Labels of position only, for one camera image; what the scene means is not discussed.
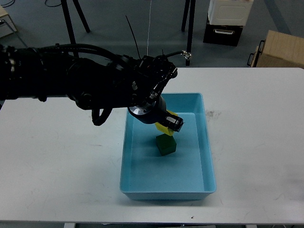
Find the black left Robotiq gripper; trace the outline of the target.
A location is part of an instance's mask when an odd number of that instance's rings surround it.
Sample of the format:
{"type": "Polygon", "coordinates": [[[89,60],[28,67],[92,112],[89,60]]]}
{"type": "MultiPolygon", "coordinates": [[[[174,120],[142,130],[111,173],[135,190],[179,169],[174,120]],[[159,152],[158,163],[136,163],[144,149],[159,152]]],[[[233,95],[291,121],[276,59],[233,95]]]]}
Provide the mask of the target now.
{"type": "Polygon", "coordinates": [[[174,132],[179,132],[184,124],[184,120],[181,117],[167,111],[166,102],[162,96],[151,104],[145,101],[140,105],[128,107],[128,111],[133,117],[144,124],[164,121],[164,126],[174,132]]]}

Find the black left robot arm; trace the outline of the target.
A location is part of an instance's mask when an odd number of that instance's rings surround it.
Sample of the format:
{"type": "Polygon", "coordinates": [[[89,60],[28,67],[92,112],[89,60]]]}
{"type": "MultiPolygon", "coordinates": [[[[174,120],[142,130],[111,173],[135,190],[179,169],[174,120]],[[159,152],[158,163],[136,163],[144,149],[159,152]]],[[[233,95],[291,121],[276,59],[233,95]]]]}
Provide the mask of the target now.
{"type": "Polygon", "coordinates": [[[126,107],[145,124],[180,131],[183,119],[167,110],[161,95],[176,76],[167,55],[134,59],[86,44],[0,48],[1,100],[68,97],[90,110],[97,126],[113,109],[126,107]]]}

